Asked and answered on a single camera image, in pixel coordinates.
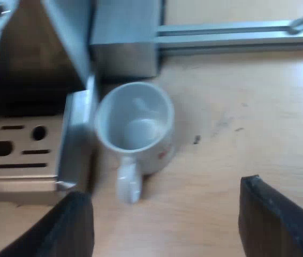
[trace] metal plate with holes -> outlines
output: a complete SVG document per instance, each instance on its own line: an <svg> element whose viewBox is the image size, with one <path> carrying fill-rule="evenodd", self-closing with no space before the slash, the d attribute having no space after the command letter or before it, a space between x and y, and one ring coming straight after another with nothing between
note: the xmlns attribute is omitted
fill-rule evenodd
<svg viewBox="0 0 303 257"><path fill-rule="evenodd" d="M0 176L56 177L62 120L63 114L0 118Z"/></svg>

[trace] metal rail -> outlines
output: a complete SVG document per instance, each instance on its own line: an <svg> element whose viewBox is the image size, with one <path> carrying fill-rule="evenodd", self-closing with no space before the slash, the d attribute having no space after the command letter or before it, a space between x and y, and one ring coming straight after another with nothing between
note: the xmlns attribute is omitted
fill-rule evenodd
<svg viewBox="0 0 303 257"><path fill-rule="evenodd" d="M303 50L303 32L291 34L290 24L282 20L159 26L155 43L161 55Z"/></svg>

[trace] metal block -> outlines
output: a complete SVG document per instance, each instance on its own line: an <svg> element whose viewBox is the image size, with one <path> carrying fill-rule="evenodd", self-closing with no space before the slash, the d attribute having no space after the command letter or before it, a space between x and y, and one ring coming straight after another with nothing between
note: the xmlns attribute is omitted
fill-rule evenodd
<svg viewBox="0 0 303 257"><path fill-rule="evenodd" d="M109 79L157 75L160 0L98 0L91 50Z"/></svg>

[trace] wooden surface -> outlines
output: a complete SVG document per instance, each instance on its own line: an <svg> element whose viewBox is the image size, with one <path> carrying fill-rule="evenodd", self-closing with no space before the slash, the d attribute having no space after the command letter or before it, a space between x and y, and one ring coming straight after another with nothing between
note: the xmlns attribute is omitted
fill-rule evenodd
<svg viewBox="0 0 303 257"><path fill-rule="evenodd" d="M165 12L167 25L291 20L303 16L303 0L167 0Z"/></svg>
<svg viewBox="0 0 303 257"><path fill-rule="evenodd" d="M283 7L263 10L264 1L250 1L234 19L303 15L303 1L270 2ZM168 5L170 24L207 22L219 10L190 15L185 1ZM224 15L217 22L227 21ZM145 180L142 200L126 206L115 197L118 160L100 152L93 256L244 256L237 226L241 176L258 173L303 207L303 51L172 57L152 81L174 102L177 154ZM194 145L196 135L201 140ZM0 203L0 249L49 208Z"/></svg>

